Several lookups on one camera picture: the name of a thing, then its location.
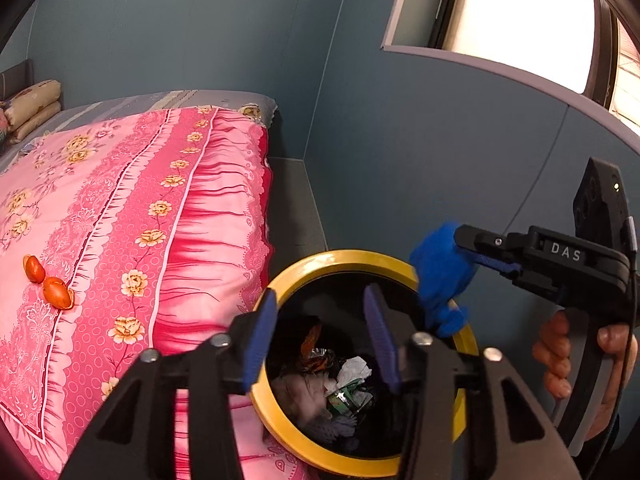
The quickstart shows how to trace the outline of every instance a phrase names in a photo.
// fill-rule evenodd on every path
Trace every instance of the finger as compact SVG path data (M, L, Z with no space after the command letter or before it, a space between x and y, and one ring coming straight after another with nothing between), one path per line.
M569 338L554 329L551 322L540 327L540 341L542 341L554 354L561 358L567 358L571 354Z
M546 390L553 395L556 399L565 399L571 395L571 385L566 379L553 375L551 372L546 371L543 377Z
M624 324L609 325L598 330L598 344L607 354L622 359L625 354L629 327Z
M564 379L571 371L569 359L558 357L544 343L536 341L531 349L536 361L541 362L553 374Z
M551 326L551 329L560 335L567 335L569 333L569 320L567 319L564 310L558 310L553 314L548 323Z
M620 377L622 377L622 365L624 362L624 350L622 357L616 357L613 363L613 369L611 370L611 376L609 378L609 384L602 399L603 404L612 404L616 400L618 395L618 387L620 386ZM634 336L631 340L631 348L629 349L629 361L626 367L624 386L627 385L631 374L634 371L634 365L636 364L636 358L638 357L638 342Z

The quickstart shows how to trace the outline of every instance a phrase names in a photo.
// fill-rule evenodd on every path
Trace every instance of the screw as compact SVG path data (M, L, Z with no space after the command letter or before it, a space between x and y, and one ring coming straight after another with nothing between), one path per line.
M147 348L140 354L140 360L143 363L155 363L160 358L160 352L155 348Z
M497 348L485 348L484 357L489 359L489 361L497 363L498 361L502 361L502 352L500 352Z
M225 333L216 334L215 336L212 336L209 341L216 348L226 348L227 346L231 346L231 338Z
M433 336L426 332L416 332L411 336L411 339L418 346L429 346L433 344Z

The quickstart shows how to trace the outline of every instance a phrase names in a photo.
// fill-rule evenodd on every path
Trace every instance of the cable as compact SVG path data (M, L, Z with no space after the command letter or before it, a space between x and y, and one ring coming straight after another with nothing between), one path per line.
M629 364L629 354L631 354L631 342L634 338L634 325L636 323L636 315L638 314L638 280L636 280L636 256L638 255L638 239L636 238L636 228L634 225L634 218L632 216L628 216L626 218L626 227L628 229L628 236L631 246L631 258L629 261L630 269L630 284L631 284L631 311L632 317L629 320L629 334L626 338L626 347L625 347L625 356L622 359L622 374L620 375L620 384L618 385L618 392L616 394L616 402L613 405L613 412L611 413L611 420L607 425L606 429L606 437L603 439L602 444L600 445L600 449L596 454L596 459L594 460L589 472L584 477L584 480L590 480L594 471L598 466L598 462L602 457L602 453L604 452L605 447L607 447L607 442L611 438L611 432L613 431L613 426L616 423L616 417L618 416L618 409L620 407L620 400L622 400L622 392L625 390L625 375L626 375L626 367Z

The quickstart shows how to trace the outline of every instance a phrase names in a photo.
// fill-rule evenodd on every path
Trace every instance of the wall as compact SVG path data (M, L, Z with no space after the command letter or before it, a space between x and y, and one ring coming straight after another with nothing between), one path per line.
M40 0L29 56L65 106L175 89L267 94L302 158L340 0Z
M11 68L14 65L27 59L27 52L29 49L29 35L31 33L31 24L35 15L36 8L38 7L38 1L27 10L25 15L20 20L20 23L15 28L14 33L9 38L9 41L4 46L2 52L0 52L0 72Z
M305 163L329 247L407 260L447 219L571 233L590 155L621 165L640 214L636 155L580 112L491 72L382 52L392 3L344 0L328 59ZM530 348L555 307L486 269L460 301L479 344L501 348L549 407Z

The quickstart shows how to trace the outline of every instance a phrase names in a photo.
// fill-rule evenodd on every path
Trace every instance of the blue gripper pad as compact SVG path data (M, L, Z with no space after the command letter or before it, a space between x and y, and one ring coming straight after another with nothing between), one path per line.
M460 248L458 250L470 254L476 264L482 265L483 267L489 267L489 269L497 270L498 272L509 274L514 270L517 270L518 272L522 270L522 266L520 264L508 264L500 260L495 260L494 258L485 256L484 254L472 253L471 251Z
M268 288L264 291L253 325L249 343L242 356L242 387L246 392L258 381L260 368L269 352L271 337L278 319L276 293Z
M385 381L392 393L398 394L402 384L398 369L398 347L383 313L383 310L389 307L376 284L365 287L363 307L382 380Z

